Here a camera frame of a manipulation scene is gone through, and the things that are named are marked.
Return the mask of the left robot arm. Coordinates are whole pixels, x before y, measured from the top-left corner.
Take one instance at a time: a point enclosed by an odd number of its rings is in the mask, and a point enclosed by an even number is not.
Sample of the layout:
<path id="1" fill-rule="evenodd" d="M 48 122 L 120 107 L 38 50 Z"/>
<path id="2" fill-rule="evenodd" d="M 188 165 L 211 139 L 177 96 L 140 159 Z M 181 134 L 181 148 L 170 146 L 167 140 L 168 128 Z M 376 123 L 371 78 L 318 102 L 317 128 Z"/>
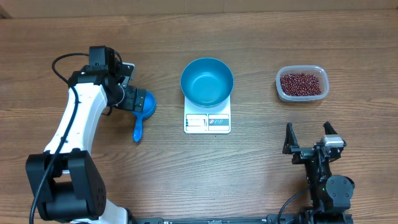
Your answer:
<path id="1" fill-rule="evenodd" d="M 130 111 L 136 117 L 132 138 L 139 142 L 143 122 L 156 109 L 153 94 L 129 85 L 135 66 L 106 46 L 90 47 L 87 65 L 65 79 L 68 103 L 43 153 L 25 164 L 34 199 L 34 214 L 60 223 L 135 223 L 132 213 L 111 202 L 91 158 L 93 140 L 105 108 Z"/>

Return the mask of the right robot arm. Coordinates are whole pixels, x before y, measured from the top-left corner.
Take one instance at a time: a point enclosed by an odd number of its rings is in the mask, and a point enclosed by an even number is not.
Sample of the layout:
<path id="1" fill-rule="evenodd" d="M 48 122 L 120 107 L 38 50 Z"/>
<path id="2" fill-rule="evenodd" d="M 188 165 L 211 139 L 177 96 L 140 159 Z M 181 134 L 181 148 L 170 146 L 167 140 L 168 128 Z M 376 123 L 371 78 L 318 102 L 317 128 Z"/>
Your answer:
<path id="1" fill-rule="evenodd" d="M 329 122 L 323 124 L 325 135 L 311 147 L 300 147 L 293 124 L 287 123 L 282 153 L 292 155 L 293 164 L 305 166 L 308 187 L 288 199 L 277 214 L 278 223 L 353 223 L 345 211 L 351 208 L 355 184 L 343 175 L 333 175 L 330 163 L 338 160 L 346 141 L 338 135 Z M 301 208 L 292 218 L 283 215 L 286 206 L 310 193 L 311 206 Z"/>

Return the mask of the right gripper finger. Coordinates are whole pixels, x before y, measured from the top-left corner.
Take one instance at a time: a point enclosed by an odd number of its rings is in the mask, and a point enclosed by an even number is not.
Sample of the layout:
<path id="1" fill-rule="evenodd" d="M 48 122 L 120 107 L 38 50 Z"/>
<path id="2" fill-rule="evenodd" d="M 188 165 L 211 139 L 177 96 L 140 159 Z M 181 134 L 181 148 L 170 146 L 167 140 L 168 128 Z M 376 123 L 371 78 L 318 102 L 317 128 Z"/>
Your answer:
<path id="1" fill-rule="evenodd" d="M 283 154 L 294 154 L 299 150 L 299 144 L 294 133 L 293 124 L 287 123 L 286 135 L 282 153 Z"/>
<path id="2" fill-rule="evenodd" d="M 337 132 L 334 130 L 333 126 L 330 124 L 329 121 L 325 122 L 323 124 L 323 127 L 326 135 L 337 134 Z"/>

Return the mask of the blue measuring scoop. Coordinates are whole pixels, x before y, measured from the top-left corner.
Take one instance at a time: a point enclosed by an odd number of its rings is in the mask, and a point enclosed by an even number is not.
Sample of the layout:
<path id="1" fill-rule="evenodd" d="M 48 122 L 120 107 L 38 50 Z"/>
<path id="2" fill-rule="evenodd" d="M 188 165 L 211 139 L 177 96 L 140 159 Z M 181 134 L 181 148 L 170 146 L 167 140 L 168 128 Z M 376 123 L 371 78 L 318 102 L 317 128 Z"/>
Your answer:
<path id="1" fill-rule="evenodd" d="M 132 138 L 135 142 L 139 142 L 142 138 L 144 125 L 143 122 L 145 119 L 150 118 L 156 109 L 156 101 L 154 95 L 146 91 L 146 95 L 143 101 L 143 110 L 142 112 L 135 112 L 133 111 L 133 115 L 136 117 L 136 123 L 133 131 Z"/>

